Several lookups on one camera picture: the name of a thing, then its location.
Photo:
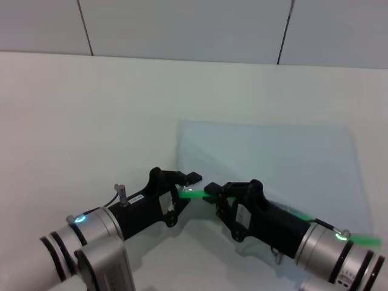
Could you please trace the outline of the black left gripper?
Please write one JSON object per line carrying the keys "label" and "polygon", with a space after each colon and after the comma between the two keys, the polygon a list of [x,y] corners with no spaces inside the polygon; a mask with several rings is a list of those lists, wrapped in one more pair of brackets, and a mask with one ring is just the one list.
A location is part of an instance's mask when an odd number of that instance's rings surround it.
{"label": "black left gripper", "polygon": [[[196,172],[184,174],[156,167],[151,169],[146,186],[127,198],[127,206],[117,202],[110,206],[109,210],[116,218],[125,240],[156,222],[162,221],[167,227],[173,227],[177,224],[179,215],[191,202],[190,198],[179,199],[176,186],[190,186],[201,181],[202,176]],[[164,194],[172,196],[167,213],[162,211],[159,200]]]}

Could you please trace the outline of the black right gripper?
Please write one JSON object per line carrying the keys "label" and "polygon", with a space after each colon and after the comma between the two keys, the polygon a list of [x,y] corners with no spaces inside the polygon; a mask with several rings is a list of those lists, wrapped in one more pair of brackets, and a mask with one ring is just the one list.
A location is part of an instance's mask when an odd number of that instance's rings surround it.
{"label": "black right gripper", "polygon": [[[211,182],[204,191],[210,196],[203,200],[215,206],[216,216],[230,230],[235,241],[243,242],[252,236],[289,258],[295,258],[310,223],[270,202],[260,181],[227,182],[223,186]],[[247,227],[236,221],[237,205],[250,213]]]}

